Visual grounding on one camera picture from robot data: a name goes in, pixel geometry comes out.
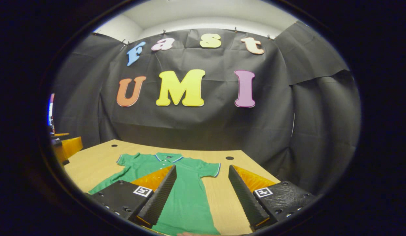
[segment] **purple letter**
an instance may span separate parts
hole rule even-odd
[[[252,99],[252,79],[255,77],[254,73],[247,70],[236,70],[238,76],[238,99],[235,105],[240,108],[252,108],[255,106],[255,101]]]

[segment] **polo shirt collar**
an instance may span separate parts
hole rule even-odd
[[[182,158],[184,158],[181,154],[163,153],[163,152],[158,152],[157,154],[155,154],[155,157],[157,158],[158,161],[167,160],[171,163],[177,162]]]

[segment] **white ceiling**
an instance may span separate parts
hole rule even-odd
[[[142,29],[187,18],[221,16],[285,30],[297,21],[261,0],[150,0],[123,13]]]

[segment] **blue letter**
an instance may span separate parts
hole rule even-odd
[[[139,59],[138,54],[142,52],[142,46],[145,44],[146,42],[141,42],[127,52],[127,55],[129,56],[129,62],[127,63],[127,66],[130,66],[133,62]]]

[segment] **white wall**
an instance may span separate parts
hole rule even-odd
[[[188,29],[204,29],[204,28],[234,30],[235,27],[237,31],[255,33],[266,37],[269,34],[270,37],[273,39],[282,32],[279,29],[264,24],[260,24],[253,21],[246,21],[242,19],[228,17],[197,17],[178,21],[171,21],[145,29],[137,37],[136,40],[143,39],[155,34],[163,33],[163,30],[167,32],[183,29],[188,30]]]
[[[94,30],[95,33],[99,32],[119,41],[125,39],[125,43],[136,41],[142,31],[138,24],[125,15],[118,15]]]

